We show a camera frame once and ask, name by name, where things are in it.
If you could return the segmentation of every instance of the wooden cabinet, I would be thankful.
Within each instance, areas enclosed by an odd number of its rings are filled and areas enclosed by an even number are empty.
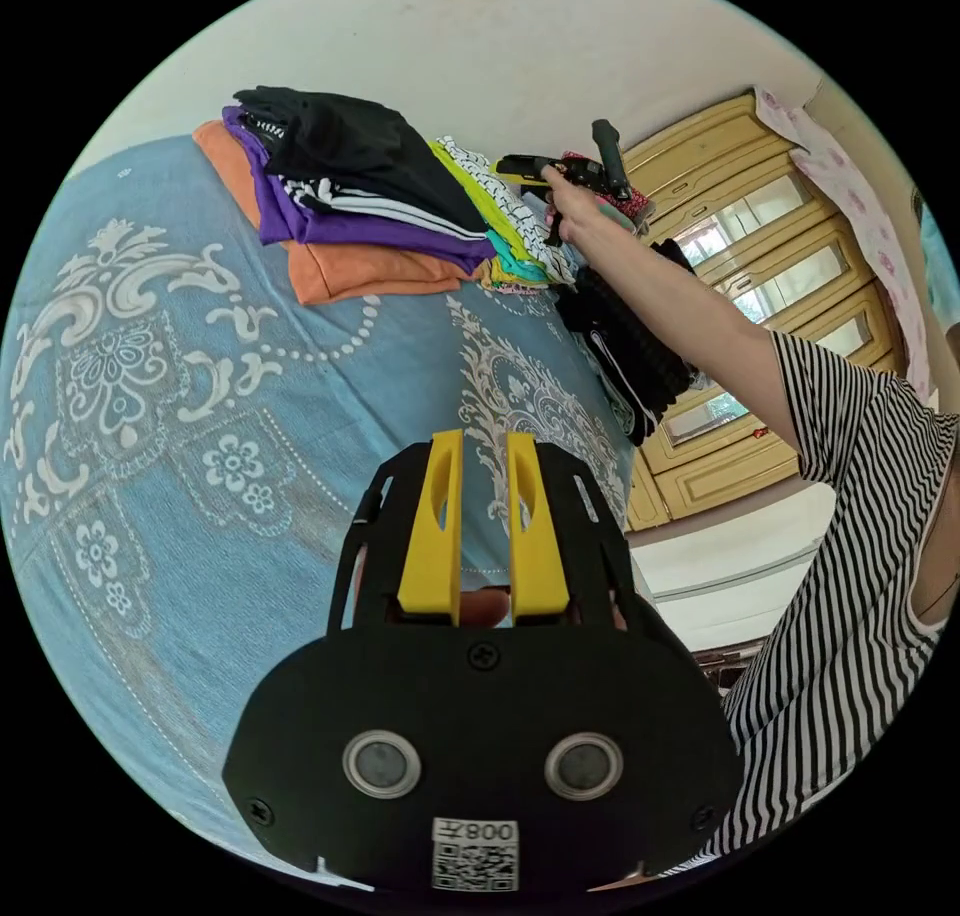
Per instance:
[[[634,457],[630,499],[627,502],[627,529],[650,529],[670,521],[666,503],[641,453]]]
[[[697,275],[712,286],[836,212],[782,154],[657,216],[648,238],[676,240]]]
[[[752,94],[721,103],[624,155],[633,185],[657,202],[646,238],[675,239],[697,276],[753,322],[902,372],[885,291],[849,223],[754,109]],[[628,528],[701,512],[797,471],[796,454],[730,394],[691,390],[637,453]]]
[[[657,205],[659,219],[733,171],[785,153],[792,143],[756,117],[748,93],[682,120],[624,154],[630,182]]]

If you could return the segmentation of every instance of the purple shirt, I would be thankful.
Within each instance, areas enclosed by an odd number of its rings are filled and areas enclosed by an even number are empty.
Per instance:
[[[369,243],[427,253],[455,263],[468,275],[497,251],[489,239],[462,240],[410,223],[364,213],[318,214],[298,206],[276,176],[264,172],[269,155],[263,143],[239,120],[239,106],[225,106],[223,124],[247,154],[260,209],[260,241],[264,246],[293,239],[298,243]]]

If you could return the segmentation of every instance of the bed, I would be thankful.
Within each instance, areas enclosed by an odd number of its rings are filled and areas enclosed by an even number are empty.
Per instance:
[[[323,634],[378,464],[465,431],[464,588],[508,579],[507,431],[587,460],[621,523],[630,489],[633,447],[549,299],[301,307],[189,136],[63,185],[0,375],[3,530],[57,678],[160,806],[281,871],[220,769],[256,683]]]

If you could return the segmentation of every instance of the handheld device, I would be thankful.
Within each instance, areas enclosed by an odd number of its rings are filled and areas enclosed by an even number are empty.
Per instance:
[[[635,595],[589,466],[530,434],[506,452],[512,626],[459,625],[461,431],[365,492],[326,635],[265,675],[223,770],[277,858],[497,905],[661,872],[733,805],[743,766],[717,692]]]
[[[600,152],[599,163],[581,157],[552,159],[548,156],[511,154],[497,160],[493,171],[521,186],[542,186],[549,189],[550,184],[540,175],[544,166],[549,165],[577,186],[585,186],[601,196],[630,199],[633,190],[620,154],[620,134],[606,119],[594,120],[592,130],[593,141]],[[548,246],[557,246],[560,243],[561,218],[560,213],[553,217],[547,239]]]

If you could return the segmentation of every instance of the hand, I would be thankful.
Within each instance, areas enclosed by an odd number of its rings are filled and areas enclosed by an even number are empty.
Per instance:
[[[540,173],[550,184],[553,193],[548,197],[563,216],[560,221],[560,238],[565,243],[577,245],[577,237],[585,230],[604,219],[603,213],[597,206],[597,197],[583,186],[574,186],[567,182],[563,175],[552,166],[545,166]],[[547,225],[553,221],[553,214],[548,211]]]
[[[353,574],[354,601],[360,594],[360,577],[363,575],[363,564],[367,558],[367,547],[364,546],[357,556],[357,567]],[[627,624],[620,610],[613,605],[613,593],[610,593],[613,611],[613,621],[617,629],[626,629]],[[463,590],[460,593],[460,625],[479,626],[484,629],[494,629],[499,626],[510,613],[510,594],[498,586],[483,586],[480,589]]]

